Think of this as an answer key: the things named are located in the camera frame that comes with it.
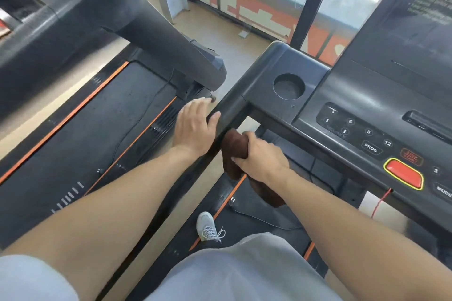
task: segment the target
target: button panel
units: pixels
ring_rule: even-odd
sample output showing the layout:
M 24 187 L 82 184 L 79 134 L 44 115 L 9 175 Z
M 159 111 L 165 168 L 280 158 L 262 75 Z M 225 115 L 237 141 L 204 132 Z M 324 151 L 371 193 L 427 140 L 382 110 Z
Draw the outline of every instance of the button panel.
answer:
M 438 162 L 421 156 L 416 150 L 333 103 L 324 105 L 316 121 L 380 162 L 381 169 L 400 183 L 421 193 L 430 192 L 452 204 L 452 174 Z

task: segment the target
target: hand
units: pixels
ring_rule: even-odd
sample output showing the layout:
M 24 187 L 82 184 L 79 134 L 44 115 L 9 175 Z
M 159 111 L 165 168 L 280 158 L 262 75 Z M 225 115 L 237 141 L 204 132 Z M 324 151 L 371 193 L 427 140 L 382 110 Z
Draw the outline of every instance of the hand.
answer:
M 233 161 L 249 176 L 271 187 L 274 177 L 289 169 L 289 161 L 279 147 L 256 137 L 254 132 L 248 136 L 248 158 L 233 157 Z
M 220 112 L 212 115 L 207 124 L 207 107 L 210 102 L 211 98 L 192 100 L 177 116 L 173 147 L 186 150 L 193 161 L 205 155 L 215 139 Z

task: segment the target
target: cup holder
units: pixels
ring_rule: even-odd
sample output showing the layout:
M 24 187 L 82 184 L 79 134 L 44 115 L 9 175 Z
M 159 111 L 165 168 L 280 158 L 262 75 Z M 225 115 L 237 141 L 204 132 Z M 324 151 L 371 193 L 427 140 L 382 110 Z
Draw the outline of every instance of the cup holder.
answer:
M 295 100 L 305 92 L 305 83 L 299 76 L 286 73 L 276 77 L 273 89 L 280 98 Z

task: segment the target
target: brown towel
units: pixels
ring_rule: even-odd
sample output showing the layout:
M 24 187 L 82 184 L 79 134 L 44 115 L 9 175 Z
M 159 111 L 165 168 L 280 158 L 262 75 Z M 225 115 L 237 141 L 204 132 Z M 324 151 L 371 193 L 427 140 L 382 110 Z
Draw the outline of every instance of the brown towel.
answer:
M 248 157 L 248 137 L 238 133 L 235 129 L 229 130 L 222 141 L 223 169 L 229 178 L 239 180 L 243 171 L 231 160 L 231 157 L 246 159 Z M 279 207 L 285 204 L 284 200 L 271 190 L 266 184 L 256 181 L 248 176 L 253 190 L 269 205 Z

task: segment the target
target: beige floor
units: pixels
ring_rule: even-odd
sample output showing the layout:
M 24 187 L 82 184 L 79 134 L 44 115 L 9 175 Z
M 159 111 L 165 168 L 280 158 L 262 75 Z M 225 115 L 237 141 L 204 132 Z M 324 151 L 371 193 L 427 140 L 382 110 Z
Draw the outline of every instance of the beige floor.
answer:
M 158 0 L 149 1 L 160 10 Z M 228 76 L 225 84 L 216 91 L 219 99 L 223 98 L 229 88 L 234 85 L 269 45 L 268 41 L 253 34 L 250 34 L 245 39 L 240 38 L 238 36 L 241 31 L 239 26 L 220 18 L 217 14 L 198 4 L 190 3 L 190 11 L 179 14 L 175 19 L 174 25 L 182 33 L 195 38 L 206 47 L 215 49 L 223 57 Z M 61 106 L 84 83 L 91 79 L 100 68 L 126 45 L 127 41 L 119 39 L 99 50 L 98 53 L 91 55 L 50 88 L 9 117 L 7 121 L 0 124 L 0 159 L 30 134 L 54 110 Z M 258 124 L 255 121 L 247 119 L 240 129 L 253 130 L 257 126 Z M 105 300 L 125 299 L 222 173 L 221 159 L 217 156 L 193 188 L 179 202 L 176 210 L 153 236 L 139 257 L 121 276 L 110 293 L 107 294 Z M 368 193 L 360 209 L 370 214 L 377 201 L 375 196 Z M 395 230 L 404 231 L 406 218 L 385 203 L 381 205 L 377 212 L 376 219 Z M 338 291 L 344 300 L 353 300 L 334 275 L 328 273 L 326 280 L 331 287 Z

